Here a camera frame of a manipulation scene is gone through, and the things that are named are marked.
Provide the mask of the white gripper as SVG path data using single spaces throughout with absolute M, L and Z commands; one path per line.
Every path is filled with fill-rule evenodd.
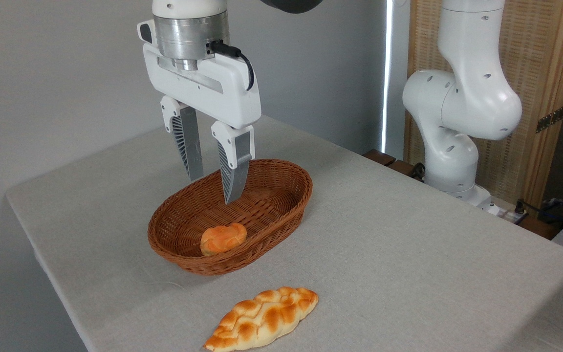
M 218 120 L 211 130 L 217 141 L 223 194 L 226 204 L 235 202 L 243 194 L 249 163 L 255 158 L 253 127 L 248 125 L 262 115 L 257 80 L 248 89 L 248 65 L 223 54 L 200 60 L 197 70 L 182 69 L 160 53 L 152 21 L 139 23 L 138 35 L 150 82 L 165 94 L 160 102 L 165 129 L 174 137 L 190 181 L 204 176 L 199 110 Z

